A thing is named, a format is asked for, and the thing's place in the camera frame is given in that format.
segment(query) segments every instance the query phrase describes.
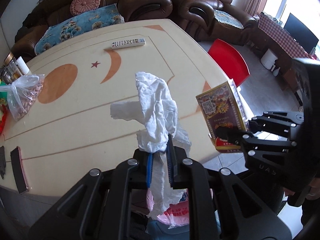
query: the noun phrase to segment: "pink crochet cushion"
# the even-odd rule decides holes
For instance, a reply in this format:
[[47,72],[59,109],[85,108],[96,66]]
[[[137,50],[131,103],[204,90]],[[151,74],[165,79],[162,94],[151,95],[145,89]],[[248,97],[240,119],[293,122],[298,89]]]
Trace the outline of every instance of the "pink crochet cushion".
[[98,9],[99,5],[100,0],[73,0],[70,6],[70,13],[76,16],[87,11]]

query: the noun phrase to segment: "table surface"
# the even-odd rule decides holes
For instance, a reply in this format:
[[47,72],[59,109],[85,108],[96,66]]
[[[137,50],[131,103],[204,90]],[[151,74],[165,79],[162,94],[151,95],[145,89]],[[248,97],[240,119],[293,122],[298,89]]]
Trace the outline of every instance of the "table surface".
[[[145,38],[146,45],[112,51],[117,40]],[[35,57],[32,73],[45,86],[18,122],[8,117],[2,145],[7,161],[0,186],[17,190],[10,151],[21,148],[29,193],[62,196],[90,169],[113,169],[133,156],[137,121],[113,120],[110,104],[137,101],[135,73],[164,79],[192,142],[191,158],[218,155],[196,95],[227,80],[217,63],[182,29],[167,19],[112,25],[74,37]]]

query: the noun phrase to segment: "window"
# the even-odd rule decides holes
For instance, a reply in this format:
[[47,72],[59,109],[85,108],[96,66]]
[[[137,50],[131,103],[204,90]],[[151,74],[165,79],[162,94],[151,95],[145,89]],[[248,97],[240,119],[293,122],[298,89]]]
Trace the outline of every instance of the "window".
[[[297,17],[320,40],[320,2],[318,0],[287,0],[280,18],[280,21],[283,22],[282,26],[287,22],[290,13]],[[316,46],[316,55],[320,56],[320,41]]]
[[284,11],[286,2],[287,0],[267,0],[263,12],[279,20]]

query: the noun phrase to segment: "playing card box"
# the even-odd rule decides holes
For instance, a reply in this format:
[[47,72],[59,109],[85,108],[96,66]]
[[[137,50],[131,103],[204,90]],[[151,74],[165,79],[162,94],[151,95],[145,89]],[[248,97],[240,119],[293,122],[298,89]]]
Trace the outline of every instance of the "playing card box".
[[240,146],[219,138],[215,132],[219,126],[249,130],[249,123],[233,80],[196,96],[196,99],[209,128],[211,141],[217,151],[220,153],[242,152]]

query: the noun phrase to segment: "orange circle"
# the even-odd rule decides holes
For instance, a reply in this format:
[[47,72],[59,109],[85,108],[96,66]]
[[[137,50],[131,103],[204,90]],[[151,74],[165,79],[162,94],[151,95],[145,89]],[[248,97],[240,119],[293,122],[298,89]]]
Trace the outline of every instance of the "orange circle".
[[51,103],[61,97],[72,86],[78,75],[78,68],[65,64],[52,70],[44,79],[38,100],[42,104]]

